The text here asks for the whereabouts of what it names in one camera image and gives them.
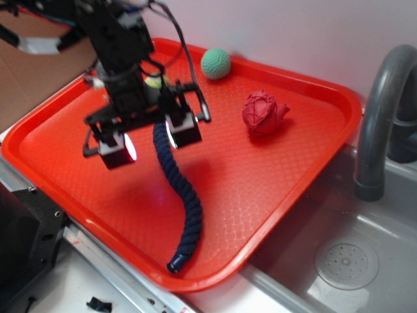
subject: white wall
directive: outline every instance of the white wall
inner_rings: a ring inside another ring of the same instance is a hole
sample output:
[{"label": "white wall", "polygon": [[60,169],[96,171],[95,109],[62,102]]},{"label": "white wall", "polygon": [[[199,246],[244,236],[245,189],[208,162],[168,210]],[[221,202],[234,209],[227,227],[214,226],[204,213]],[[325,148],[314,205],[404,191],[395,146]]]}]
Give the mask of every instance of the white wall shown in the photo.
[{"label": "white wall", "polygon": [[[187,43],[328,80],[365,103],[385,55],[417,46],[415,0],[165,0]],[[176,39],[145,14],[153,37]]]}]

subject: drain strainer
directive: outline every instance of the drain strainer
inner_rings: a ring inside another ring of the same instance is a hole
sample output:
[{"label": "drain strainer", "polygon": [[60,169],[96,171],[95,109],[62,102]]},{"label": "drain strainer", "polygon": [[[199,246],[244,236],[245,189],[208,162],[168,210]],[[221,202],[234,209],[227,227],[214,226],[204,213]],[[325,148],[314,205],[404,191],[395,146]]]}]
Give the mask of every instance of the drain strainer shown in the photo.
[{"label": "drain strainer", "polygon": [[315,267],[329,285],[355,290],[368,285],[377,276],[377,253],[354,237],[340,237],[323,243],[315,256]]}]

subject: green foam ball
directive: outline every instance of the green foam ball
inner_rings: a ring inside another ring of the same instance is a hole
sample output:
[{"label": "green foam ball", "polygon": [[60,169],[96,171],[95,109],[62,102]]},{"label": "green foam ball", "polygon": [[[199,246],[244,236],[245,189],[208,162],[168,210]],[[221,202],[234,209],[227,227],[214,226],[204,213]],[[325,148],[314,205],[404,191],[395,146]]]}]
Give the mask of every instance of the green foam ball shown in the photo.
[{"label": "green foam ball", "polygon": [[226,51],[219,48],[207,50],[201,59],[201,70],[212,80],[219,80],[230,73],[231,61]]}]

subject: red object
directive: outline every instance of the red object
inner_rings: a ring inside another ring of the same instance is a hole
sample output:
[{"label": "red object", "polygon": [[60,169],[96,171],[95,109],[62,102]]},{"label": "red object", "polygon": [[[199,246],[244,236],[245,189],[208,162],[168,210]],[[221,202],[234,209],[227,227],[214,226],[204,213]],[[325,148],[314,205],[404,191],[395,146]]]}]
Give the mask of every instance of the red object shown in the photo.
[{"label": "red object", "polygon": [[242,117],[249,134],[265,135],[273,133],[282,124],[289,110],[286,104],[277,104],[273,95],[261,89],[248,96]]},{"label": "red object", "polygon": [[[179,48],[156,39],[152,58]],[[83,158],[85,116],[106,103],[105,91],[72,83],[21,120],[1,146],[4,157],[74,220],[153,282],[174,292],[212,287],[236,273],[351,135],[362,116],[348,89],[232,57],[221,82],[197,66],[204,49],[190,47],[212,114],[201,143],[174,151],[203,206],[203,233],[178,274],[167,271],[184,226],[184,208],[156,158],[152,127],[129,132],[138,160],[108,170]],[[167,75],[190,81],[186,58]],[[251,140],[242,123],[246,95],[267,88],[291,107],[279,136]],[[196,97],[190,105],[198,111]]]}]

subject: yellow ball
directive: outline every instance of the yellow ball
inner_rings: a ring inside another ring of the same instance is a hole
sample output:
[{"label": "yellow ball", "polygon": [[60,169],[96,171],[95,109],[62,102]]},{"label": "yellow ball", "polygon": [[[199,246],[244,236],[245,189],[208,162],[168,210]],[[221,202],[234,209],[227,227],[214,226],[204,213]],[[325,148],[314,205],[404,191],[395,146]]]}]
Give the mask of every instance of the yellow ball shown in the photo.
[{"label": "yellow ball", "polygon": [[[164,77],[164,81],[167,85],[170,84],[169,82],[169,78],[166,75],[163,75],[162,77]],[[145,79],[145,83],[152,88],[157,88],[157,89],[161,89],[162,87],[162,81],[161,81],[161,77],[152,77],[152,76],[148,76]]]}]

